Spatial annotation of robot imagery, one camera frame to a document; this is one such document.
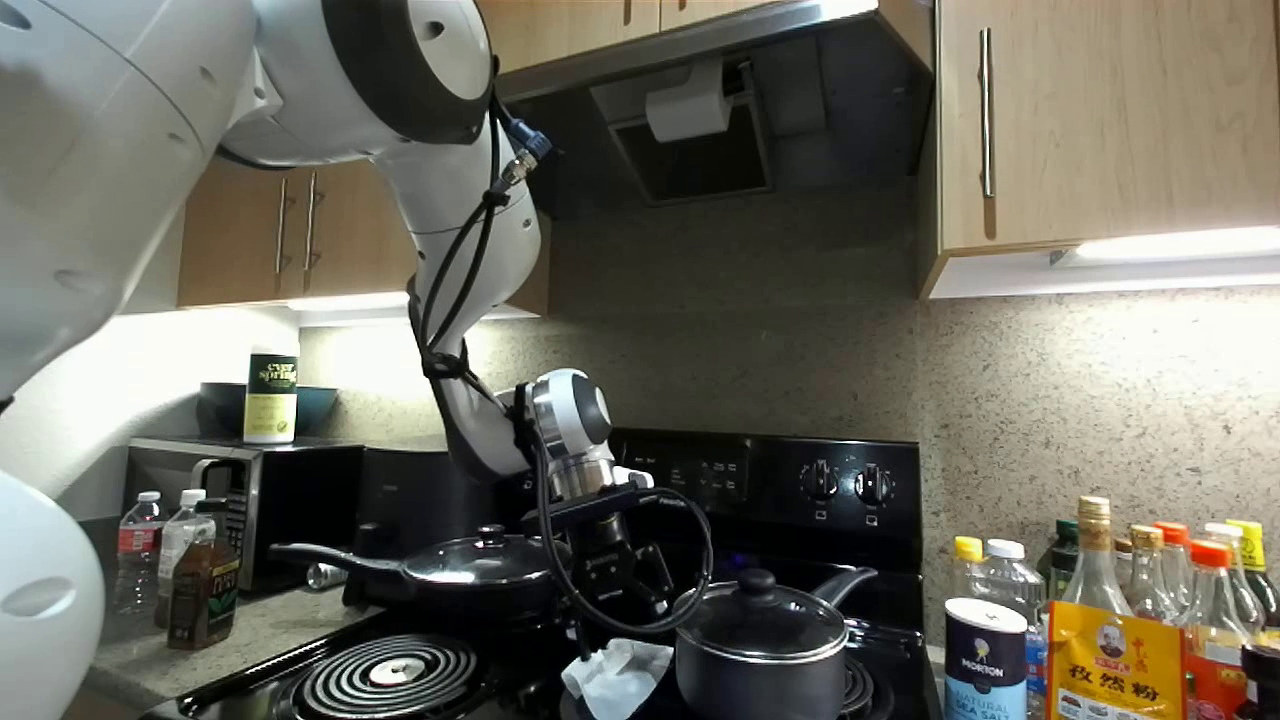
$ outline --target backsplash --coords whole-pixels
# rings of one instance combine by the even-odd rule
[[[1124,524],[1280,530],[1280,292],[926,304],[913,203],[887,189],[560,221],[551,316],[482,325],[471,365],[497,393],[584,369],[616,424],[922,439],[934,608],[951,530],[1039,551],[1082,493]],[[299,370],[343,387],[343,439],[444,442],[399,318],[306,333]]]

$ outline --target can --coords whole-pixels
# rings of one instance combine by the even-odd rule
[[[948,720],[1030,717],[1030,619],[1003,605],[958,597],[948,611]]]
[[[292,442],[298,357],[252,350],[245,382],[245,442]]]

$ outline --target stove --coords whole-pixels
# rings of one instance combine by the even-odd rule
[[[775,439],[710,431],[616,431],[616,457],[700,500],[717,530],[717,574],[766,563],[779,584],[816,588],[839,563],[879,574],[849,593],[843,717],[939,717],[926,657],[922,450],[879,439]],[[698,579],[698,530],[672,515],[629,515],[663,543],[676,588]],[[560,669],[601,636],[564,640],[564,608],[386,608],[379,614],[175,695],[150,717],[245,720],[560,720]],[[694,717],[676,670],[636,720]]]

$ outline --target red cap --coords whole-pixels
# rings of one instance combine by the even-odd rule
[[[1190,543],[1191,541],[1190,524],[1156,521],[1156,529],[1163,530],[1163,543]]]
[[[1195,566],[1232,566],[1229,543],[1217,541],[1191,541],[1191,563]]]

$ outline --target cabinet door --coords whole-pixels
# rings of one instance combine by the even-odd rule
[[[292,173],[213,158],[183,214],[181,304],[269,299],[292,254]]]
[[[415,270],[415,245],[374,162],[313,173],[306,221],[306,296],[398,292]]]
[[[762,4],[774,4],[774,0],[663,0],[663,27],[684,27],[684,25],[731,14],[744,8],[762,8]]]
[[[475,0],[503,70],[654,35],[661,0]]]
[[[943,252],[1278,223],[1274,13],[1278,0],[935,4]]]

